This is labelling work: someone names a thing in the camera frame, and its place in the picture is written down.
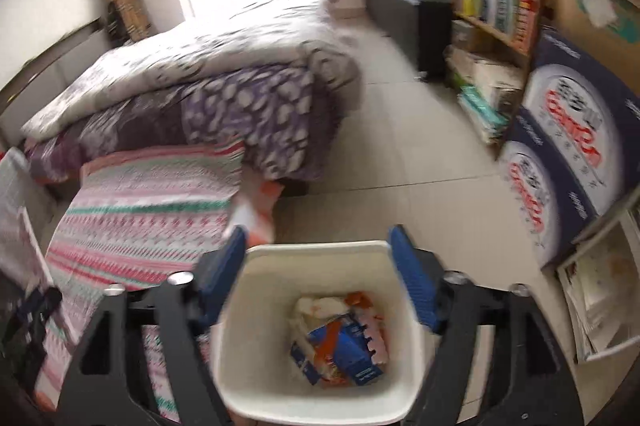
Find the beer box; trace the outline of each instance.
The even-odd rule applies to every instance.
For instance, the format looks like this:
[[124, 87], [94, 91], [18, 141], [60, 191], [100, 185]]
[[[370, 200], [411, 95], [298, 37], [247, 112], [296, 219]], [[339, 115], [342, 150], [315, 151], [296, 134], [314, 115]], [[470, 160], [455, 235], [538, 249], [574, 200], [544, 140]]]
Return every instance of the beer box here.
[[523, 106], [599, 215], [640, 181], [640, 99], [551, 28], [538, 42]]
[[543, 267], [567, 256], [572, 240], [596, 212], [555, 145], [520, 108], [499, 159], [500, 173], [520, 203], [520, 215]]

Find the blanket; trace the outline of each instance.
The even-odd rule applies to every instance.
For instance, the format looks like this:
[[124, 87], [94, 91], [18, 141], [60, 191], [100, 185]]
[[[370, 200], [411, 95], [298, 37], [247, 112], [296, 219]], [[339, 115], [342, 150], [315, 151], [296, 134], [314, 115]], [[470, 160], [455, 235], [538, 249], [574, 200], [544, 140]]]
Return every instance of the blanket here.
[[359, 88], [359, 68], [331, 25], [326, 0], [269, 0], [252, 5], [217, 29], [187, 21], [107, 52], [22, 131], [43, 141], [133, 96], [272, 64], [306, 67], [335, 92]]
[[245, 163], [269, 180], [314, 181], [342, 119], [340, 102], [306, 67], [236, 70], [140, 94], [85, 117], [26, 151], [39, 182], [78, 176], [88, 161], [147, 146], [222, 145], [240, 136]]
[[[84, 330], [107, 285], [135, 290], [190, 270], [217, 250], [238, 190], [242, 143], [121, 152], [84, 166], [82, 188], [60, 221], [46, 255], [63, 294], [62, 312]], [[155, 327], [145, 353], [161, 413], [178, 420]], [[47, 324], [39, 402], [55, 406], [70, 361], [63, 333]]]

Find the striped blanket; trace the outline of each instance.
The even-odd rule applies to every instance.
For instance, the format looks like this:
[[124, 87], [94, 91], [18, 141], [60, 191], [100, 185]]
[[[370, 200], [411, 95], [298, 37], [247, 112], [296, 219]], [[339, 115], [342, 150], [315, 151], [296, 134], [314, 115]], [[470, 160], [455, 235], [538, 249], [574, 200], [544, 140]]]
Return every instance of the striped blanket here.
[[[102, 290], [119, 282], [135, 290], [189, 270], [219, 248], [244, 148], [180, 146], [120, 152], [82, 168], [82, 188], [60, 221], [46, 255], [76, 332], [88, 323]], [[155, 327], [145, 353], [163, 415], [178, 420]], [[70, 361], [62, 332], [48, 325], [47, 359], [36, 397], [54, 407]]]

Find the blue gripper pad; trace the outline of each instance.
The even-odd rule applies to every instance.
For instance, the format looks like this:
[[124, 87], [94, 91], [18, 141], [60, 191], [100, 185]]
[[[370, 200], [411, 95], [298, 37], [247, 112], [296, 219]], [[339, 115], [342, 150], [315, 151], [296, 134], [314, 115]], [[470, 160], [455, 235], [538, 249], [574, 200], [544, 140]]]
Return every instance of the blue gripper pad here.
[[388, 238], [391, 255], [404, 286], [414, 304], [418, 321], [436, 332], [440, 319], [436, 313], [438, 280], [430, 279], [415, 255], [415, 247], [402, 226], [394, 226]]
[[246, 253], [246, 235], [236, 226], [221, 249], [206, 253], [198, 262], [194, 272], [198, 284], [198, 296], [202, 315], [198, 319], [204, 330], [218, 322], [220, 312], [229, 296]]

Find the trash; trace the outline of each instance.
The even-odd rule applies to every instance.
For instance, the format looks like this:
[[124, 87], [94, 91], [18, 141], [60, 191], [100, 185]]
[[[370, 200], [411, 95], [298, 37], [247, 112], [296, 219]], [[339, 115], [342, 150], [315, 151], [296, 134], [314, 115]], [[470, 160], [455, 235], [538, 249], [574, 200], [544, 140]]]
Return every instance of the trash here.
[[290, 322], [290, 356], [312, 385], [363, 386], [383, 375], [384, 321], [366, 293], [302, 297]]

